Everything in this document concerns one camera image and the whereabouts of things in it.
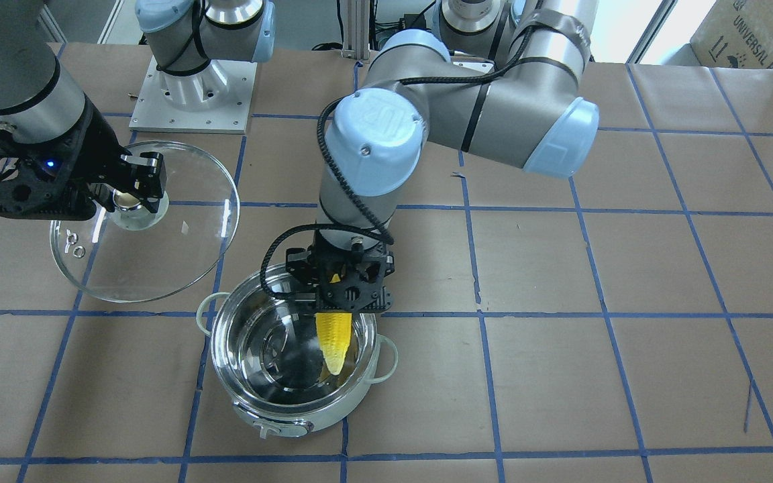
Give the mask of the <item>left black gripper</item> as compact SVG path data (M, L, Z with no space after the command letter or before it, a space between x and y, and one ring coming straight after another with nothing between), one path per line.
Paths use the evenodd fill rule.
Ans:
M304 303L328 303L331 291L326 281L328 252L322 248L289 248L285 252L285 270L297 281L289 299Z

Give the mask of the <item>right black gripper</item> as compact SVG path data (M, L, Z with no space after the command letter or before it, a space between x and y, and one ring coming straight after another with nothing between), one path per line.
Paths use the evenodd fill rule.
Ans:
M155 215L165 196L164 156L158 151L144 151L119 157L101 169L101 182L109 187L109 193L101 198L108 211L142 207Z

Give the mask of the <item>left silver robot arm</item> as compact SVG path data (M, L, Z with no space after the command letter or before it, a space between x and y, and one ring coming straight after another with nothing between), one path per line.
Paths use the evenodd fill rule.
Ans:
M317 310L391 305L389 223L427 142L525 173L570 178L599 127L578 95L591 60L596 1L439 1L431 31L384 43L361 88L332 101L316 137L324 159L313 244L287 250L295 279L264 291Z

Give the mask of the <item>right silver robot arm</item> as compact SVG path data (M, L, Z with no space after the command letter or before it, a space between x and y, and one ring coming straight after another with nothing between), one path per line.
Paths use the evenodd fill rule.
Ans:
M98 208L154 222L168 210L166 163L121 146L35 30L43 3L0 1L0 217L86 221ZM232 70L271 59L270 1L138 1L154 57L137 112L236 121L246 96Z

